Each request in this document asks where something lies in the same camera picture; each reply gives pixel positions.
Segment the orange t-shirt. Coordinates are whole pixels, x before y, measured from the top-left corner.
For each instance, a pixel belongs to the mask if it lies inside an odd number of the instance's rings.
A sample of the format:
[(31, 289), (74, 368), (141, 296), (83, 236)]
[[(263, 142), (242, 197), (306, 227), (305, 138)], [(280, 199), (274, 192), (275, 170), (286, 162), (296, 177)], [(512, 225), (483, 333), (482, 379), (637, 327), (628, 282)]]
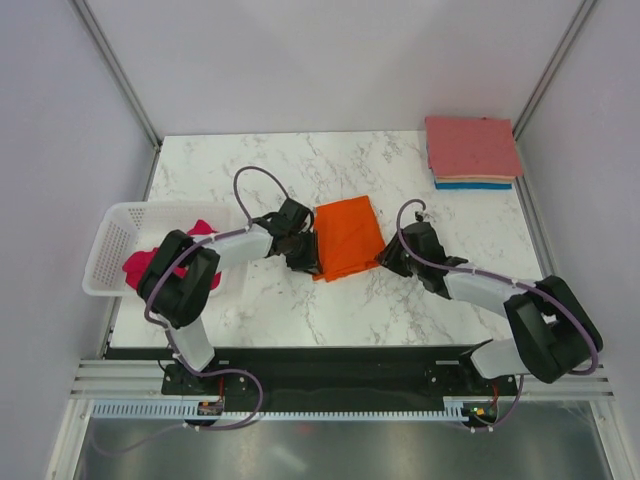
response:
[(385, 242), (368, 196), (319, 206), (314, 230), (322, 267), (314, 281), (332, 282), (379, 266), (376, 257)]

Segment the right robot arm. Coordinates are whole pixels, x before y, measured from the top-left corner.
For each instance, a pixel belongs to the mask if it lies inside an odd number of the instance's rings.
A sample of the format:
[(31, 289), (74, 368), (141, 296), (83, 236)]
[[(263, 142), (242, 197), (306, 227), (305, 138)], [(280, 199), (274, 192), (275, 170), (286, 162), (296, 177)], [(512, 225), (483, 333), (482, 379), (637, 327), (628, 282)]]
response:
[(507, 320), (511, 337), (480, 343), (464, 354), (458, 381), (477, 394), (495, 378), (531, 374), (551, 384), (566, 374), (588, 375), (603, 340), (568, 284), (558, 276), (516, 281), (449, 256), (425, 221), (399, 230), (377, 255), (395, 274), (417, 278), (430, 293), (466, 302)]

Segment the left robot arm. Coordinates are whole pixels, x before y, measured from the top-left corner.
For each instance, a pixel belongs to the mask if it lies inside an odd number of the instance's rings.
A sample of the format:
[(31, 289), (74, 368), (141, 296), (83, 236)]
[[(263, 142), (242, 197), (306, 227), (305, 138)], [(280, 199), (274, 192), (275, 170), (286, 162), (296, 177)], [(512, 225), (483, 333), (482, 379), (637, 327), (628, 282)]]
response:
[(314, 222), (310, 208), (287, 198), (277, 211), (250, 218), (239, 229), (200, 236), (173, 230), (164, 238), (137, 295), (145, 302), (145, 320), (163, 329), (174, 357), (186, 369), (185, 382), (196, 392), (211, 392), (220, 378), (201, 319), (214, 277), (273, 256), (284, 257), (294, 272), (320, 274)]

